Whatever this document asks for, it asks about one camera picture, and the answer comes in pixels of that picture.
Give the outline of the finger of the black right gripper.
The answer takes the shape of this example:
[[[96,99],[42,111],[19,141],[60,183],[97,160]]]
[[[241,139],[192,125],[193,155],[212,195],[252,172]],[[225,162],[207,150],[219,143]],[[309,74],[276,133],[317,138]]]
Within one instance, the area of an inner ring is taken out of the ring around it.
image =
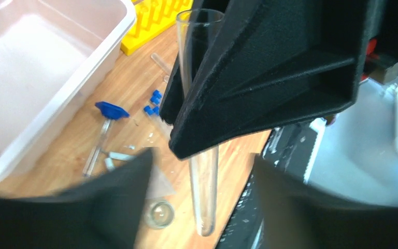
[[[187,28],[191,79],[169,147],[185,159],[232,138],[356,102],[370,1],[230,1],[217,27]]]
[[[216,34],[199,31],[211,41],[188,45],[197,70],[187,92],[181,82],[183,57],[177,57],[160,114],[175,126],[229,126],[234,122],[234,2],[194,1],[193,8],[220,11],[224,17]]]

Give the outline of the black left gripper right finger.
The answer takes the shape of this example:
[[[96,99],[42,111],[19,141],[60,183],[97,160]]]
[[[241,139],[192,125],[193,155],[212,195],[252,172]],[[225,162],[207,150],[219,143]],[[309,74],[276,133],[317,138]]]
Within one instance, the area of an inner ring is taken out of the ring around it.
[[[398,248],[398,206],[306,185],[259,155],[252,162],[267,248]]]

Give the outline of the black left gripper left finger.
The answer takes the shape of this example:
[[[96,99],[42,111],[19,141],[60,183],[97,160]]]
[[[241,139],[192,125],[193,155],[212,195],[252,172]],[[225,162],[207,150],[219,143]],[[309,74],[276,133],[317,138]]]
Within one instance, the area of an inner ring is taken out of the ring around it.
[[[153,161],[147,148],[54,195],[0,198],[0,248],[133,248]]]

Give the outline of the clear glass test tube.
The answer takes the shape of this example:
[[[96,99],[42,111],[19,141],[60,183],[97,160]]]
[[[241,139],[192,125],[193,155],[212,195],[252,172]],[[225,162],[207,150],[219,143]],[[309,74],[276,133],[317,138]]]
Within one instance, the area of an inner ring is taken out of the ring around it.
[[[172,67],[168,63],[166,63],[157,53],[152,53],[150,57],[168,76],[170,76]]]
[[[207,8],[184,10],[176,17],[179,66],[183,95],[187,96],[201,61],[213,40],[223,13]],[[189,158],[191,194],[200,236],[215,230],[217,209],[219,147],[215,146]]]

